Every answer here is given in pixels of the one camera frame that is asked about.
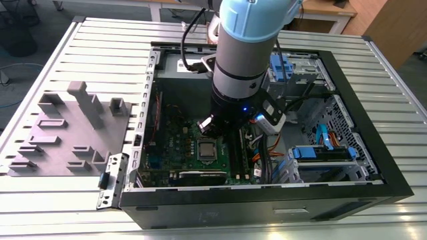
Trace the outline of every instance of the wooden desk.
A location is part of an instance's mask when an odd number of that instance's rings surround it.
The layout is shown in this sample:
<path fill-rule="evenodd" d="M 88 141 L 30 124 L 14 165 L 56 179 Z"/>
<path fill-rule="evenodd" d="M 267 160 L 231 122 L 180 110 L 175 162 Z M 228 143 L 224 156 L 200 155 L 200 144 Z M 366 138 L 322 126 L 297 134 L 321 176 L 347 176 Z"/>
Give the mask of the wooden desk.
<path fill-rule="evenodd" d="M 306 0 L 303 2 L 305 14 L 339 15 L 355 17 L 358 12 L 350 3 L 345 8 L 334 6 L 334 0 Z"/>
<path fill-rule="evenodd" d="M 64 2 L 124 5 L 136 7 L 148 7 L 151 12 L 151 20 L 162 22 L 160 9 L 180 9 L 180 10 L 200 10 L 200 7 L 176 2 L 175 0 L 63 0 Z M 54 1 L 58 10 L 62 10 L 63 5 L 60 1 Z M 321 26 L 322 23 L 330 23 L 326 27 L 326 33 L 341 34 L 350 19 L 357 16 L 358 12 L 354 7 L 347 3 L 346 8 L 342 9 L 334 6 L 333 0 L 305 0 L 305 22 L 301 25 L 303 31 L 310 32 L 306 26 Z"/>
<path fill-rule="evenodd" d="M 151 19 L 155 22 L 162 22 L 160 9 L 200 9 L 199 7 L 195 7 L 186 3 L 179 3 L 175 0 L 148 0 L 148 2 L 151 9 Z M 299 29 L 297 30 L 306 32 L 326 32 L 330 34 L 342 34 L 350 19 L 358 15 L 358 12 L 350 3 L 346 4 L 346 7 L 343 9 L 334 6 L 334 2 L 334 0 L 305 0 L 305 23 L 299 24 Z M 314 29 L 311 28 L 311 26 L 321 26 L 321 28 L 318 27 L 318 29 Z"/>

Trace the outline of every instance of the motherboard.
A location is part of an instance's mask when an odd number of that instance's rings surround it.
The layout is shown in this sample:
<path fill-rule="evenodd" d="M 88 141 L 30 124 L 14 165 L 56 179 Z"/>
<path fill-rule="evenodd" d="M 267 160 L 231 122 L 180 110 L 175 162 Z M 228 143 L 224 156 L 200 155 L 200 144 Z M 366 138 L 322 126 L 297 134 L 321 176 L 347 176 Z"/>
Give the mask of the motherboard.
<path fill-rule="evenodd" d="M 246 149 L 242 159 L 232 158 L 230 144 L 222 137 L 203 136 L 198 120 L 184 118 L 176 105 L 162 109 L 162 131 L 147 146 L 146 165 L 139 167 L 144 187 L 251 184 Z"/>

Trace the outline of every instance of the connector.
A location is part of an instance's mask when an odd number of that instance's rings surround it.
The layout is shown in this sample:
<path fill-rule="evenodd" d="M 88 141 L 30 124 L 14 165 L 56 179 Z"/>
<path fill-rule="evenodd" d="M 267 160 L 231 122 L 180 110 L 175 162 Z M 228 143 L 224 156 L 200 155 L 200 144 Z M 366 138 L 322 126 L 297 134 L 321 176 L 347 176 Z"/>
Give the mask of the connector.
<path fill-rule="evenodd" d="M 191 71 L 194 74 L 204 74 L 208 72 L 208 69 L 203 62 L 196 62 L 188 66 L 188 71 Z"/>

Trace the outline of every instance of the metal bracket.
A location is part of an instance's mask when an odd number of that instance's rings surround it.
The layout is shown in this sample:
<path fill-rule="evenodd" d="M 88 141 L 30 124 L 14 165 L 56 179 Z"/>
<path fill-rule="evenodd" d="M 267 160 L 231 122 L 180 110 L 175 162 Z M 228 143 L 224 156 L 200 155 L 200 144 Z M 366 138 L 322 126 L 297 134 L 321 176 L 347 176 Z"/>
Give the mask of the metal bracket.
<path fill-rule="evenodd" d="M 108 158 L 106 172 L 99 178 L 102 191 L 98 197 L 96 209 L 119 208 L 122 189 L 127 175 L 130 155 L 119 153 Z"/>

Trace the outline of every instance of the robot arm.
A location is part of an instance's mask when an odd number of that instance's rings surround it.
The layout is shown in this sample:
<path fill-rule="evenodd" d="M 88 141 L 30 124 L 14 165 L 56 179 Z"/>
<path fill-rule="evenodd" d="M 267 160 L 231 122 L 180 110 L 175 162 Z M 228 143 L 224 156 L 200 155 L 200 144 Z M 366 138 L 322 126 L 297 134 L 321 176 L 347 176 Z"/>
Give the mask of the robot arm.
<path fill-rule="evenodd" d="M 218 138 L 254 119 L 267 135 L 286 121 L 275 100 L 262 88 L 279 31 L 299 12 L 303 0 L 186 0 L 219 8 L 216 54 L 206 65 L 212 77 L 210 117 L 199 123 Z"/>

